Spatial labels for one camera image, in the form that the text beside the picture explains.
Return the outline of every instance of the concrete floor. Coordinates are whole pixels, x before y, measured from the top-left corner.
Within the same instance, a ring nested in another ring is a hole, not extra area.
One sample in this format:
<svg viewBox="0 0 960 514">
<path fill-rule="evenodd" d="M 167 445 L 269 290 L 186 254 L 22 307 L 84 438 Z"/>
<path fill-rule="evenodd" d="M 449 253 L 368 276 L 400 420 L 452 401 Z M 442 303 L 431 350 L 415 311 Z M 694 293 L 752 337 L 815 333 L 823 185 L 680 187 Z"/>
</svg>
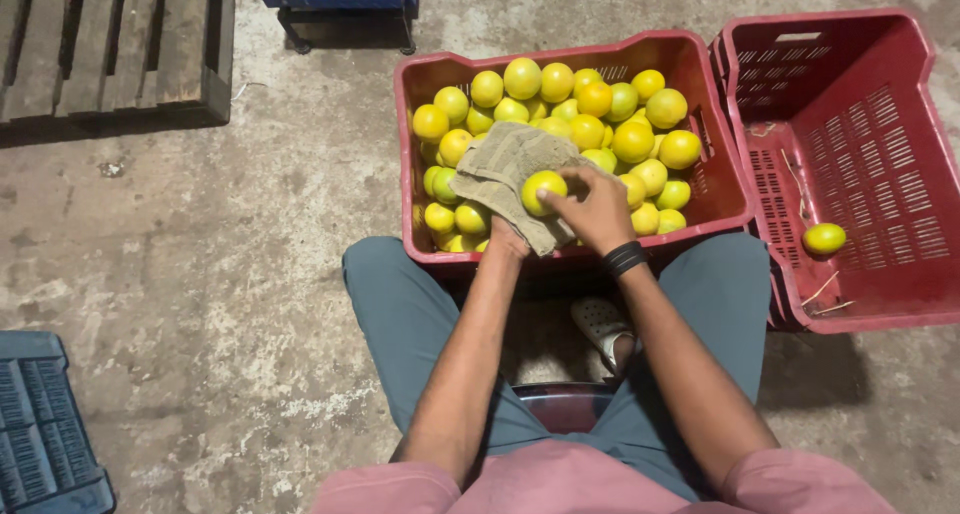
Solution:
<svg viewBox="0 0 960 514">
<path fill-rule="evenodd" d="M 904 5 L 938 47 L 930 90 L 960 152 L 958 1 L 422 0 L 415 35 L 421 54 L 484 57 Z M 340 256 L 400 233 L 401 56 L 298 56 L 259 0 L 237 0 L 235 58 L 234 90 L 268 86 L 227 127 L 0 151 L 0 327 L 63 337 L 118 512 L 304 513 L 330 471 L 399 438 Z M 117 161 L 123 176 L 101 176 Z M 518 380 L 595 375 L 575 333 L 535 330 L 549 350 L 508 343 Z M 952 510 L 958 332 L 772 334 L 761 406 L 786 445 L 852 465 L 900 510 Z"/>
</svg>

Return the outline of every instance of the person's left hand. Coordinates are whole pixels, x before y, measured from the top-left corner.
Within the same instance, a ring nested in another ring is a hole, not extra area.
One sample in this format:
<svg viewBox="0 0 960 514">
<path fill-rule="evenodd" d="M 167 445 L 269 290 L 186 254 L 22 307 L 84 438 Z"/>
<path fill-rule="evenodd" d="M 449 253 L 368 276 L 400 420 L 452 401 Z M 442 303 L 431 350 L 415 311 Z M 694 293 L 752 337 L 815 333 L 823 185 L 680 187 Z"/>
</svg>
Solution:
<svg viewBox="0 0 960 514">
<path fill-rule="evenodd" d="M 527 246 L 526 240 L 497 214 L 491 216 L 489 244 L 486 245 L 486 249 L 490 250 L 490 248 L 506 250 L 518 259 L 530 254 L 530 247 Z"/>
</svg>

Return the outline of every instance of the person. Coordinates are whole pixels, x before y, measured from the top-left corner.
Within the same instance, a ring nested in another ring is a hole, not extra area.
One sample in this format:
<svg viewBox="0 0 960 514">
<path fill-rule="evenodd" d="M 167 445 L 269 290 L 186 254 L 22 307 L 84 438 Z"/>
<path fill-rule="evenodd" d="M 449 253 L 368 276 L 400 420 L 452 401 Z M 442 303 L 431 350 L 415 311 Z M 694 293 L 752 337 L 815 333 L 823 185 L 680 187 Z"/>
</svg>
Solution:
<svg viewBox="0 0 960 514">
<path fill-rule="evenodd" d="M 657 280 L 632 244 L 624 186 L 593 168 L 560 174 L 581 199 L 538 197 L 604 257 L 634 325 L 596 300 L 574 309 L 624 378 L 593 430 L 551 434 L 498 375 L 529 252 L 510 225 L 493 217 L 462 311 L 399 240 L 367 238 L 343 275 L 403 438 L 393 463 L 330 475 L 313 512 L 892 513 L 851 469 L 781 448 L 754 409 L 763 243 L 715 236 Z"/>
</svg>

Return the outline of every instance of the empty red crate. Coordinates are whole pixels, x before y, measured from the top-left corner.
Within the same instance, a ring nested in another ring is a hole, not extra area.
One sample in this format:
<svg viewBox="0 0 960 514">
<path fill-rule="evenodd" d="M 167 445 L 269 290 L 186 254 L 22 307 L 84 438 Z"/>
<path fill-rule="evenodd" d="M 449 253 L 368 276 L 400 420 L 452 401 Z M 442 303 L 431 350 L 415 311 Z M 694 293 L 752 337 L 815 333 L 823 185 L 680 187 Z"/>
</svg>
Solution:
<svg viewBox="0 0 960 514">
<path fill-rule="evenodd" d="M 657 252 L 689 238 L 745 225 L 753 217 L 749 180 L 721 110 L 707 47 L 700 37 L 684 30 L 646 31 L 613 45 L 485 60 L 470 60 L 450 53 L 429 54 L 403 60 L 393 73 L 400 132 L 403 246 L 416 262 L 434 274 L 459 273 L 474 267 L 481 253 L 434 252 L 424 223 L 424 209 L 429 203 L 423 186 L 426 166 L 419 154 L 420 143 L 410 127 L 413 111 L 424 103 L 433 103 L 434 95 L 445 86 L 458 86 L 469 93 L 476 74 L 493 70 L 502 75 L 507 64 L 520 56 L 532 58 L 541 67 L 561 62 L 574 71 L 593 68 L 610 84 L 629 82 L 643 70 L 656 69 L 666 77 L 667 86 L 686 97 L 689 113 L 680 127 L 699 132 L 703 141 L 701 160 L 693 167 L 689 180 L 691 199 L 683 209 L 688 227 L 644 237 L 641 239 L 644 247 Z M 554 252 L 552 258 L 539 261 L 538 266 L 563 269 L 572 260 L 590 256 L 586 248 L 568 247 Z"/>
<path fill-rule="evenodd" d="M 784 318 L 821 333 L 960 322 L 960 184 L 917 21 L 897 9 L 735 19 L 712 48 Z M 803 248 L 821 222 L 846 229 L 834 256 Z"/>
</svg>

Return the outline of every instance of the pink shirt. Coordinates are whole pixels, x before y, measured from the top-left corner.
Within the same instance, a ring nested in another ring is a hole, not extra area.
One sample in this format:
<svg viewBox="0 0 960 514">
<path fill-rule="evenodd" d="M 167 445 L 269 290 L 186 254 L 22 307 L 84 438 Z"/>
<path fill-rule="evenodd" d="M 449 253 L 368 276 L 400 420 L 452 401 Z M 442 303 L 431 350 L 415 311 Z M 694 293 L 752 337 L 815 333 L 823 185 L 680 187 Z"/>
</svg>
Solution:
<svg viewBox="0 0 960 514">
<path fill-rule="evenodd" d="M 726 477 L 726 502 L 691 504 L 592 446 L 546 440 L 487 458 L 461 493 L 430 463 L 332 474 L 313 514 L 896 514 L 856 472 L 821 455 L 763 450 Z"/>
</svg>

